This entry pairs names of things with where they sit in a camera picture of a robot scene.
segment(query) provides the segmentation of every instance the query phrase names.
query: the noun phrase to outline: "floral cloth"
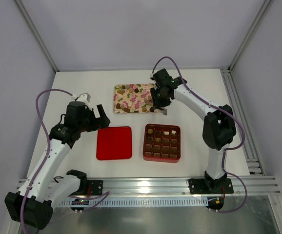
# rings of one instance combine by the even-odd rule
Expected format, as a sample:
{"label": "floral cloth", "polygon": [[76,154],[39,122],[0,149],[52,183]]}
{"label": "floral cloth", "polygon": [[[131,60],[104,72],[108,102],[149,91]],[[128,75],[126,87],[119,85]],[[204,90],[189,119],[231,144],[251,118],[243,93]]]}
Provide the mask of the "floral cloth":
{"label": "floral cloth", "polygon": [[114,87],[113,111],[116,114],[157,113],[144,102],[151,99],[150,89],[154,84],[118,84]]}

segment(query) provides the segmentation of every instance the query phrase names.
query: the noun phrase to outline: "floral pattern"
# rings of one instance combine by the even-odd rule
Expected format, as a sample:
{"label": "floral pattern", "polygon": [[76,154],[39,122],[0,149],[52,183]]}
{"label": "floral pattern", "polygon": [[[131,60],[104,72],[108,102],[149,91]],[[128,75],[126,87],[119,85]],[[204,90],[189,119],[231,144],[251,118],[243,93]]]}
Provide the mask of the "floral pattern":
{"label": "floral pattern", "polygon": [[150,98],[154,84],[118,84],[114,87],[113,111],[116,114],[157,113],[144,98]]}

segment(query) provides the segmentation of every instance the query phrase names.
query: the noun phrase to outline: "gray floor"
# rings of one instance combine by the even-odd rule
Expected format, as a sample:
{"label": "gray floor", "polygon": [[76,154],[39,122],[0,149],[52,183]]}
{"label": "gray floor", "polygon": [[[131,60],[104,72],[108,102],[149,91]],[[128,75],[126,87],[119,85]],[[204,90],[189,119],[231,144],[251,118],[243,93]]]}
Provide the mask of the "gray floor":
{"label": "gray floor", "polygon": [[[243,197],[227,197],[224,209],[236,208]],[[279,234],[265,196],[249,197],[245,207],[231,214],[216,214],[205,207],[96,209],[84,214],[55,211],[40,234]]]}

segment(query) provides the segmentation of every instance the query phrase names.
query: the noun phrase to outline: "tabletop surface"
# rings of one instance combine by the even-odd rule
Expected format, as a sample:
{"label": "tabletop surface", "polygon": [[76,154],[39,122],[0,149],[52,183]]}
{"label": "tabletop surface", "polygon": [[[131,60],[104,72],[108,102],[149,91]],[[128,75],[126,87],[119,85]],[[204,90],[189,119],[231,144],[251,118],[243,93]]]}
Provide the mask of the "tabletop surface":
{"label": "tabletop surface", "polygon": [[[212,102],[229,104],[228,96],[219,69],[182,70],[183,77],[204,97]],[[176,70],[168,70],[177,77]],[[184,104],[173,100],[163,114],[115,114],[113,95],[116,84],[151,83],[150,71],[93,71],[58,72],[52,88],[64,89],[73,94],[89,93],[90,104],[98,117],[96,105],[102,104],[111,120],[110,126],[130,126],[132,129],[133,155],[130,159],[99,161],[96,158],[97,131],[82,133],[70,153],[59,166],[56,176],[64,176],[71,169],[87,173],[88,177],[179,177],[203,176],[208,164],[208,147],[202,138],[202,120]],[[66,112],[71,98],[59,92],[50,94],[43,121],[48,129],[55,126],[60,115]],[[181,158],[178,163],[145,161],[142,157],[144,128],[148,123],[177,125],[181,128]],[[231,147],[240,143],[239,134]],[[46,137],[40,128],[28,174],[35,167],[46,147]],[[248,176],[249,171],[243,149],[229,151],[226,169],[239,176]]]}

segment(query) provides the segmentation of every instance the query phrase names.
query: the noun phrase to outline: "gray wall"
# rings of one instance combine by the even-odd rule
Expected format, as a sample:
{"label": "gray wall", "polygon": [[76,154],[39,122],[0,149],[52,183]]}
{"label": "gray wall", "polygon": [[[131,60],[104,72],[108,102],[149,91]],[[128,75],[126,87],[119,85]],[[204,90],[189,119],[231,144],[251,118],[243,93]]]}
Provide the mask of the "gray wall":
{"label": "gray wall", "polygon": [[91,70],[228,66],[263,0],[22,2],[60,70]]}
{"label": "gray wall", "polygon": [[[54,72],[11,0],[0,0],[0,232],[4,197],[26,176],[39,132],[37,94],[51,87]],[[45,109],[46,97],[41,102]]]}
{"label": "gray wall", "polygon": [[282,0],[274,1],[233,75],[265,168],[282,192]]}

